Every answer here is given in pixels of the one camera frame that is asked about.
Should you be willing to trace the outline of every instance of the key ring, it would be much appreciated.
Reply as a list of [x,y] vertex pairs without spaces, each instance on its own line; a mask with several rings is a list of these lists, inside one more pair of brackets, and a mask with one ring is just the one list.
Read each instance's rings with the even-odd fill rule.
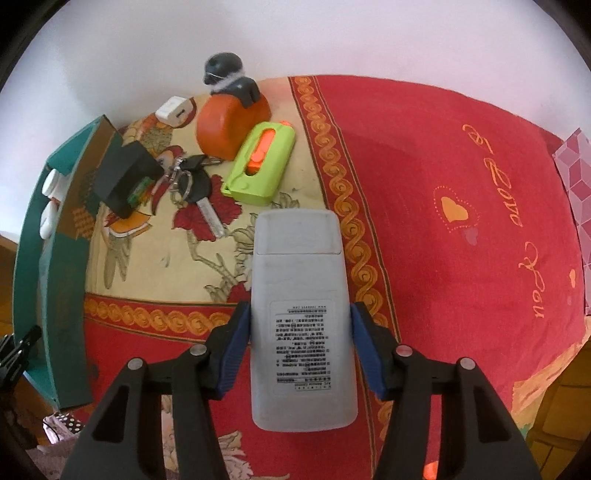
[[189,194],[191,193],[191,187],[193,186],[193,175],[191,175],[191,172],[187,171],[187,170],[175,170],[175,175],[174,175],[174,180],[172,185],[170,186],[170,192],[171,193],[180,193],[179,189],[178,189],[178,181],[181,179],[182,175],[186,175],[187,176],[187,188],[185,189],[185,191],[183,192],[183,194],[181,195],[181,201],[186,200],[187,197],[189,196]]
[[167,173],[167,177],[170,179],[171,183],[174,183],[179,172],[181,171],[181,163],[184,162],[184,157],[181,155],[174,159],[174,164],[170,167],[170,170]]

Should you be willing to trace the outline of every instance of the blue gripper pad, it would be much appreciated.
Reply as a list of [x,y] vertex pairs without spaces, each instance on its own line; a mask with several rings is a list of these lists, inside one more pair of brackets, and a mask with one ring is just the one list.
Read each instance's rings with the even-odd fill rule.
[[369,388],[380,400],[391,400],[389,390],[396,386],[393,352],[398,343],[392,333],[376,325],[363,302],[351,305],[353,343]]
[[251,304],[242,301],[228,324],[214,328],[207,339],[206,346],[212,350],[210,365],[217,369],[216,398],[223,398],[234,386],[250,336]]

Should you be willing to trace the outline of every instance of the wooden floor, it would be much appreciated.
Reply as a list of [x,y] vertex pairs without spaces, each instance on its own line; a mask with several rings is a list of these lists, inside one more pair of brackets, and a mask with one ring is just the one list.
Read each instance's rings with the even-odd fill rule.
[[[12,274],[16,259],[16,245],[0,238],[0,337],[12,333]],[[37,437],[40,445],[49,444],[43,430],[43,418],[53,409],[43,400],[25,378],[14,391],[18,421]]]
[[527,443],[543,480],[554,480],[591,432],[591,341],[544,394]]

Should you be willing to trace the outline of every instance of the key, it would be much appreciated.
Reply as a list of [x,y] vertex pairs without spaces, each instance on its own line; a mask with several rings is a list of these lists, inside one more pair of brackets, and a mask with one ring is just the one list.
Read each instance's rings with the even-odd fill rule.
[[185,201],[187,203],[196,203],[213,235],[216,238],[223,237],[225,231],[222,221],[217,216],[217,213],[213,209],[208,198],[212,194],[212,181],[209,178],[209,175],[207,175],[207,172],[201,167],[186,171],[188,171],[193,177],[192,185],[189,186],[188,177],[182,175],[178,180],[178,190],[180,192],[185,192],[187,187],[190,187],[189,195],[185,198]]
[[190,157],[185,158],[180,163],[181,170],[188,170],[194,171],[198,170],[199,168],[203,167],[210,167],[212,165],[219,165],[222,163],[223,160],[217,157],[211,157],[209,155],[191,155]]

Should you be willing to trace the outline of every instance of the orange object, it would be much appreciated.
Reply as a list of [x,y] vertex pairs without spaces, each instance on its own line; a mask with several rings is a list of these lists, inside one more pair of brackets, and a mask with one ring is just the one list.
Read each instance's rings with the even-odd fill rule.
[[432,462],[428,465],[425,465],[423,470],[423,477],[425,480],[437,480],[437,470],[439,467],[439,462]]
[[149,220],[150,215],[146,215],[145,213],[134,210],[134,212],[128,218],[117,219],[109,225],[109,228],[111,230],[111,234],[115,237],[133,237],[151,228],[151,225],[148,223]]
[[232,161],[256,124],[271,118],[264,95],[248,108],[226,93],[212,95],[197,115],[196,137],[206,155]]
[[254,175],[261,169],[262,162],[265,160],[265,156],[274,138],[275,130],[272,128],[268,128],[262,133],[248,164],[246,164],[246,175]]

